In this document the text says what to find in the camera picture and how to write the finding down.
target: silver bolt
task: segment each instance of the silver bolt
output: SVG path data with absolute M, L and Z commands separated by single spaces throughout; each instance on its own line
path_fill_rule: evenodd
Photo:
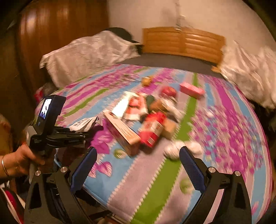
M 62 173 L 65 173 L 67 170 L 68 170 L 68 168 L 67 168 L 66 166 L 61 167 L 61 169 L 60 169 L 60 171 L 61 171 Z
M 216 169 L 214 167 L 209 167 L 208 170 L 210 173 L 214 173 L 216 171 Z
M 241 175 L 240 171 L 235 171 L 235 175 L 239 177 Z
M 39 175 L 41 174 L 41 171 L 38 170 L 38 171 L 36 171 L 34 174 L 35 174 L 36 176 L 39 176 Z

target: person's hand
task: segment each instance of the person's hand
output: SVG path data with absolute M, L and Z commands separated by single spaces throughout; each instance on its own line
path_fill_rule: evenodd
M 29 168 L 31 162 L 35 162 L 40 169 L 44 166 L 52 164 L 53 166 L 53 150 L 51 156 L 48 159 L 44 159 L 41 155 L 33 153 L 27 144 L 21 145 L 17 151 L 7 154 L 4 157 L 4 165 L 11 177 L 18 177 L 29 174 Z

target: colorful bedsheet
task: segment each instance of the colorful bedsheet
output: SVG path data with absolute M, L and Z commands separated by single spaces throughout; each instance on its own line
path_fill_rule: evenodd
M 148 87 L 128 78 L 149 75 L 154 75 L 154 82 Z M 164 84 L 179 90 L 183 81 L 203 88 L 206 95 L 196 100 L 178 93 L 177 108 L 183 111 L 183 119 L 174 138 L 198 141 L 204 148 L 201 159 L 207 166 L 220 172 L 242 173 L 251 201 L 252 223 L 256 223 L 266 211 L 271 195 L 269 151 L 263 130 L 246 99 L 223 79 L 178 69 L 113 65 L 56 93 L 67 97 L 57 125 L 68 127 L 83 118 L 101 116 L 103 109 L 115 106 L 124 91 L 155 95 Z M 134 131 L 141 126 L 139 122 L 127 124 Z M 130 223 L 182 223 L 200 192 L 182 193 L 180 185 L 187 174 L 180 161 L 163 156 L 167 144 L 169 141 L 163 138 L 151 154 L 141 152 L 130 158 L 103 120 L 103 129 L 91 141 L 98 159 L 84 188 Z M 219 190 L 205 223 L 212 221 L 222 193 Z

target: brown box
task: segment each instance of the brown box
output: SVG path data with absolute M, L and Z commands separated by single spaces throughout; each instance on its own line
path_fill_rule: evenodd
M 164 121 L 164 129 L 161 133 L 161 136 L 167 138 L 167 139 L 171 139 L 175 133 L 176 130 L 176 123 L 174 121 L 172 121 L 171 119 L 166 119 Z
M 111 111 L 105 110 L 103 115 L 107 120 L 107 127 L 110 133 L 126 153 L 129 156 L 137 155 L 139 153 L 140 137 Z

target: bracelet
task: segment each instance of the bracelet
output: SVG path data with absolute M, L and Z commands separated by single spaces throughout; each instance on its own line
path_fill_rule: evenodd
M 4 166 L 4 156 L 2 157 L 2 167 L 3 167 L 3 170 L 4 170 L 5 174 L 6 174 L 8 177 L 10 177 L 10 175 L 8 174 L 8 172 L 7 172 L 7 170 L 6 170 L 5 166 Z

